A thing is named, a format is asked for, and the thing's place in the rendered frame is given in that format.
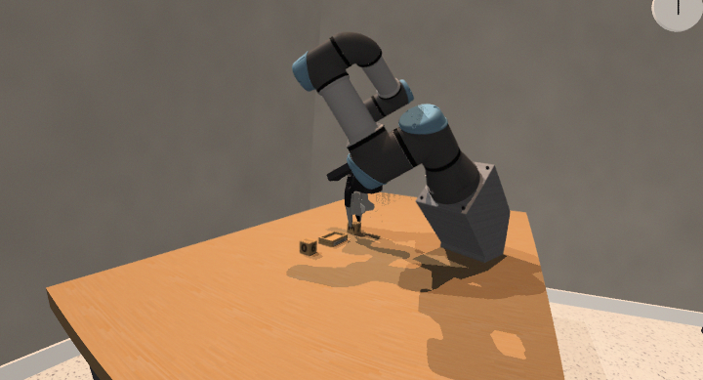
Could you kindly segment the tan wooden number cube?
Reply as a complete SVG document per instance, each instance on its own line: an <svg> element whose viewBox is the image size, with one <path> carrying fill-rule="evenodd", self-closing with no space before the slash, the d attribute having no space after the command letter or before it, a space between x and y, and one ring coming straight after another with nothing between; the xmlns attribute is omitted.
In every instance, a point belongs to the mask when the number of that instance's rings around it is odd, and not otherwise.
<svg viewBox="0 0 703 380"><path fill-rule="evenodd" d="M300 240L300 253L311 255L316 252L317 240L311 238L304 238Z"/></svg>
<svg viewBox="0 0 703 380"><path fill-rule="evenodd" d="M361 222L352 221L352 226L350 228L349 223L347 226L347 232L357 234L361 231Z"/></svg>

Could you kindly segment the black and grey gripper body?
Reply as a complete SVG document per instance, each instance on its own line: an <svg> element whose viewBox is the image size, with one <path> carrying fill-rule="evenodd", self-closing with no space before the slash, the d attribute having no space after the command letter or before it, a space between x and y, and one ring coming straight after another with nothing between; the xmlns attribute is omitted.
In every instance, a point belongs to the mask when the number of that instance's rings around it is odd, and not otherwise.
<svg viewBox="0 0 703 380"><path fill-rule="evenodd" d="M348 174L347 182L349 182L350 180L351 180L351 186L352 186L353 192L361 191L361 193L373 194L376 192L380 192L383 189L383 185L381 185L373 190L367 189L357 180L357 178L352 173L352 170L350 170L350 173Z"/></svg>

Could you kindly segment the wooden rectangular tray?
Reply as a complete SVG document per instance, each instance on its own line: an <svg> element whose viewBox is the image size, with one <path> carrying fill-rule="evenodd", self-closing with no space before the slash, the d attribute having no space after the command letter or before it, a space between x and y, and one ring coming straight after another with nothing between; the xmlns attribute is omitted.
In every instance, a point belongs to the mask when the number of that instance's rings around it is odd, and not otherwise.
<svg viewBox="0 0 703 380"><path fill-rule="evenodd" d="M323 236L320 236L318 238L318 243L333 247L346 240L348 240L347 233L333 231Z"/></svg>

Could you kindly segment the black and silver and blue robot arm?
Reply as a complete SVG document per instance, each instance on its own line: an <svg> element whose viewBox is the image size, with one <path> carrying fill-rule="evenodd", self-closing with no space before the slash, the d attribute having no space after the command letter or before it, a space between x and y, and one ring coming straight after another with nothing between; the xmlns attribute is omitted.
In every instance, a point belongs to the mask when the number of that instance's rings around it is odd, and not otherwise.
<svg viewBox="0 0 703 380"><path fill-rule="evenodd" d="M364 102L346 71L355 63L378 94ZM323 97L348 137L347 163L328 173L328 181L340 181L351 170L364 187L373 190L423 164L428 191L438 203L458 203L478 187L477 167L461 152L439 107L408 109L400 116L399 127L390 132L377 123L414 96L405 80L395 79L371 38L337 33L297 59L292 70L305 90L316 90Z"/></svg>

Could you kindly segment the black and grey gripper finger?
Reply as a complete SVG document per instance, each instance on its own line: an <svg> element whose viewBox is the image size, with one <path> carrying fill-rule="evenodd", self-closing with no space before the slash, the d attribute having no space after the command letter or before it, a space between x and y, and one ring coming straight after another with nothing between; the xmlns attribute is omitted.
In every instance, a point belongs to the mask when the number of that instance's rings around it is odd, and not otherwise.
<svg viewBox="0 0 703 380"><path fill-rule="evenodd" d="M368 193L361 193L361 191L357 191L357 193L360 194L360 202L366 207L366 211L374 210L375 205L368 200ZM361 222L362 214L355 215L355 217L358 222Z"/></svg>
<svg viewBox="0 0 703 380"><path fill-rule="evenodd" d="M360 202L360 194L353 193L351 186L351 180L346 183L345 188L345 206L347 211L347 217L349 226L352 227L352 215L364 214L366 207Z"/></svg>

